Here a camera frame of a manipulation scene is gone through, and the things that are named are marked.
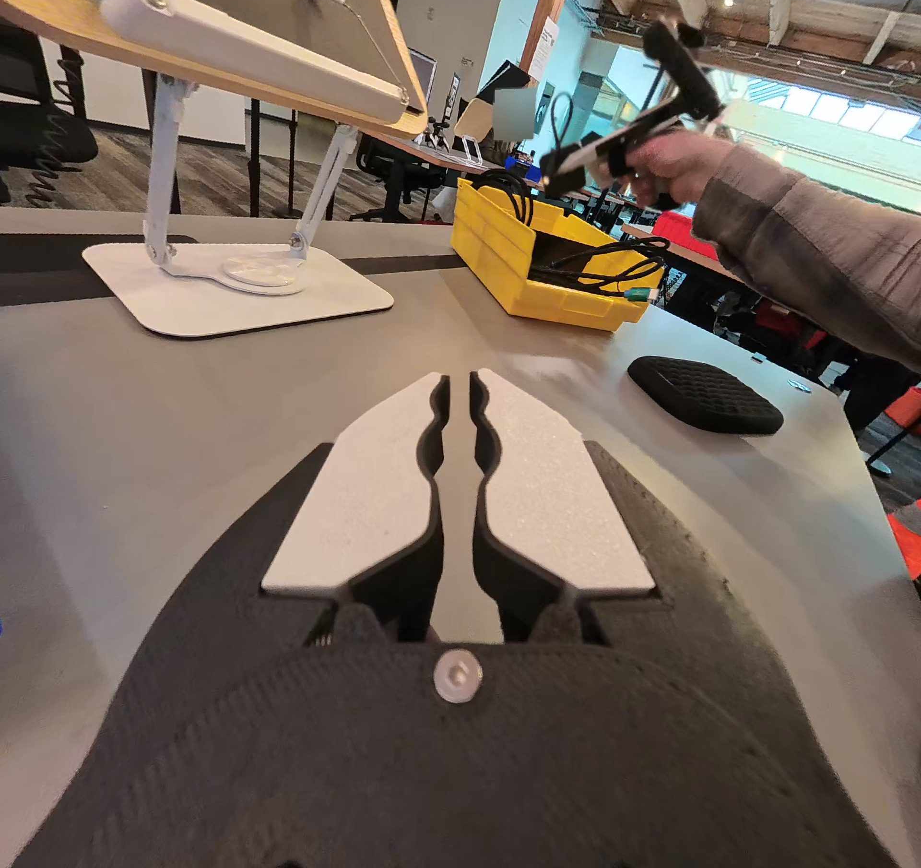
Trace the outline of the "orange fabric item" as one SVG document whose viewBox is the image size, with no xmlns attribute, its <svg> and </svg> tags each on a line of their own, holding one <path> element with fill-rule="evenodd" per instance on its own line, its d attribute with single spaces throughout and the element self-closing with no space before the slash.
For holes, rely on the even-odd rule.
<svg viewBox="0 0 921 868">
<path fill-rule="evenodd" d="M 920 592 L 920 499 L 887 514 L 908 575 Z"/>
</svg>

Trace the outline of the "person's right forearm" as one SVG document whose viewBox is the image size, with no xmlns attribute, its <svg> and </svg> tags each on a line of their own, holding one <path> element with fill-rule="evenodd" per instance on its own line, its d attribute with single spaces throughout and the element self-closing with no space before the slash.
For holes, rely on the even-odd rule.
<svg viewBox="0 0 921 868">
<path fill-rule="evenodd" d="M 745 145 L 708 181 L 697 238 L 763 297 L 920 370 L 920 217 L 815 183 Z"/>
</svg>

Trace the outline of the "black panel on white stand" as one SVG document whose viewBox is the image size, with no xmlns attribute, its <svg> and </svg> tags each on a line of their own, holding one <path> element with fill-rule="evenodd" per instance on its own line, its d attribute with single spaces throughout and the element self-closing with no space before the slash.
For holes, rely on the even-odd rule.
<svg viewBox="0 0 921 868">
<path fill-rule="evenodd" d="M 484 161 L 503 164 L 521 143 L 534 137 L 537 83 L 509 60 L 462 105 L 454 127 L 454 145 L 466 151 L 472 142 Z"/>
<path fill-rule="evenodd" d="M 59 45 L 156 75 L 143 241 L 83 259 L 145 329 L 198 339 L 390 309 L 392 296 L 314 245 L 358 132 L 413 138 L 424 90 L 390 0 L 2 0 Z M 200 86 L 336 123 L 284 243 L 174 243 L 180 125 Z"/>
</svg>

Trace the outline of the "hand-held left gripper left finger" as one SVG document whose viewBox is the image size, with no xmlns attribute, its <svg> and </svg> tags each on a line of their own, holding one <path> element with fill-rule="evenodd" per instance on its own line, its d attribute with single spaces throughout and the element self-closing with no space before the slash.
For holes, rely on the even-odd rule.
<svg viewBox="0 0 921 868">
<path fill-rule="evenodd" d="M 436 472 L 450 379 L 431 372 L 336 439 L 262 577 L 271 596 L 361 604 L 423 642 L 444 566 Z"/>
</svg>

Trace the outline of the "yellow plastic bin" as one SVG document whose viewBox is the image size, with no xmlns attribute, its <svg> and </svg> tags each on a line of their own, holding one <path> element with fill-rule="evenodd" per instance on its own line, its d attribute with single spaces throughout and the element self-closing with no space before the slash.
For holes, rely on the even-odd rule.
<svg viewBox="0 0 921 868">
<path fill-rule="evenodd" d="M 615 240 L 563 208 L 460 179 L 451 246 L 509 315 L 604 332 L 659 296 L 668 243 Z"/>
</svg>

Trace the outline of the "red plastic bin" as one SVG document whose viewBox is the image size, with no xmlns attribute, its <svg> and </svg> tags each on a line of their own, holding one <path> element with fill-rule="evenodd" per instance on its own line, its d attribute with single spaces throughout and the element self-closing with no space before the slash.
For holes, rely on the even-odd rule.
<svg viewBox="0 0 921 868">
<path fill-rule="evenodd" d="M 693 217 L 676 210 L 664 211 L 656 219 L 652 232 L 658 237 L 668 239 L 683 247 L 691 248 L 695 244 L 709 244 L 711 241 L 695 228 Z"/>
</svg>

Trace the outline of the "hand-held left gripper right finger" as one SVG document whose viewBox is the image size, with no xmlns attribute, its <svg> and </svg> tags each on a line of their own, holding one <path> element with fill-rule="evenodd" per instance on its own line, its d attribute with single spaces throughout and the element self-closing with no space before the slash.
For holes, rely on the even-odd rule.
<svg viewBox="0 0 921 868">
<path fill-rule="evenodd" d="M 657 585 L 581 432 L 492 369 L 470 373 L 482 472 L 472 535 L 478 586 L 506 642 L 524 642 L 551 606 L 579 618 L 597 601 L 641 601 Z"/>
</svg>

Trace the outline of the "black mesh object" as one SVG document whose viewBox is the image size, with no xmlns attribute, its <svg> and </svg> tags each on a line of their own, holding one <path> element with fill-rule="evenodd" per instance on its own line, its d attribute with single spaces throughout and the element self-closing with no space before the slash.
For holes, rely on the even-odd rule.
<svg viewBox="0 0 921 868">
<path fill-rule="evenodd" d="M 702 431 L 770 436 L 781 411 L 734 375 L 708 363 L 662 356 L 636 358 L 627 376 L 667 414 Z"/>
</svg>

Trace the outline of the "person's right hand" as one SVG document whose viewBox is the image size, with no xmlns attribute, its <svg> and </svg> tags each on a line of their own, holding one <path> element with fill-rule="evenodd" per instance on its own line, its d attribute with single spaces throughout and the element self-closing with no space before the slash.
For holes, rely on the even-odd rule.
<svg viewBox="0 0 921 868">
<path fill-rule="evenodd" d="M 626 154 L 632 193 L 646 208 L 661 209 L 662 194 L 678 206 L 697 204 L 734 148 L 731 141 L 687 130 L 650 137 Z"/>
</svg>

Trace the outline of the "black office chair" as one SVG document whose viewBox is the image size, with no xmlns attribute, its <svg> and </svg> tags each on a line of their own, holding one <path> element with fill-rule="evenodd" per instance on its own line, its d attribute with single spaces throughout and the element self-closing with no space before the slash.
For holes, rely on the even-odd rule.
<svg viewBox="0 0 921 868">
<path fill-rule="evenodd" d="M 11 22 L 1 22 L 1 170 L 29 171 L 26 202 L 54 206 L 63 172 L 98 156 L 86 118 L 84 60 L 61 46 L 62 78 L 51 79 L 40 39 Z"/>
<path fill-rule="evenodd" d="M 408 224 L 411 219 L 401 212 L 400 206 L 410 205 L 416 191 L 424 191 L 428 200 L 431 192 L 441 188 L 448 176 L 444 168 L 433 167 L 369 134 L 363 134 L 359 140 L 355 162 L 359 171 L 383 183 L 385 201 L 383 207 L 354 214 L 349 221 Z"/>
</svg>

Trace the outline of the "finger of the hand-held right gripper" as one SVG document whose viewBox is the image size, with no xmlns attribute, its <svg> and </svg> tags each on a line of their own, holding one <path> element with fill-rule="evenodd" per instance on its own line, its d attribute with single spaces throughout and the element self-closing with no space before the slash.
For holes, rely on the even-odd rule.
<svg viewBox="0 0 921 868">
<path fill-rule="evenodd" d="M 630 149 L 675 125 L 683 115 L 676 106 L 659 106 L 613 133 L 583 137 L 579 143 L 563 148 L 557 170 L 588 171 L 604 167 L 606 171 L 628 171 L 626 157 Z"/>
</svg>

